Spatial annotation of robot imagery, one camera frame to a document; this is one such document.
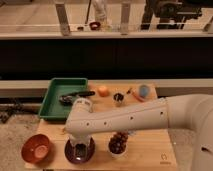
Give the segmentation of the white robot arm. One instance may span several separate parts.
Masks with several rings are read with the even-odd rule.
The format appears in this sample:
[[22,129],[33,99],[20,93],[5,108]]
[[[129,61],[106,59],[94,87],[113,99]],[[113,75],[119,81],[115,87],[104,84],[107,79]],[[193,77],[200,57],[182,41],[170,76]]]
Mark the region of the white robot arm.
[[66,120],[71,144],[89,145],[92,134],[142,129],[189,129],[196,133],[191,171],[213,171],[213,95],[189,94],[91,112],[92,102],[77,99]]

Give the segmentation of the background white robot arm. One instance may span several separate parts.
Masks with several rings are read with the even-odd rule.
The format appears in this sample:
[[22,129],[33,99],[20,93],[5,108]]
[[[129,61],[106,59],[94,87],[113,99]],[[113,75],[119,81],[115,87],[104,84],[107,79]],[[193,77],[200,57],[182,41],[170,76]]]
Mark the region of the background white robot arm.
[[92,0],[95,10],[95,20],[101,24],[107,23],[107,0]]

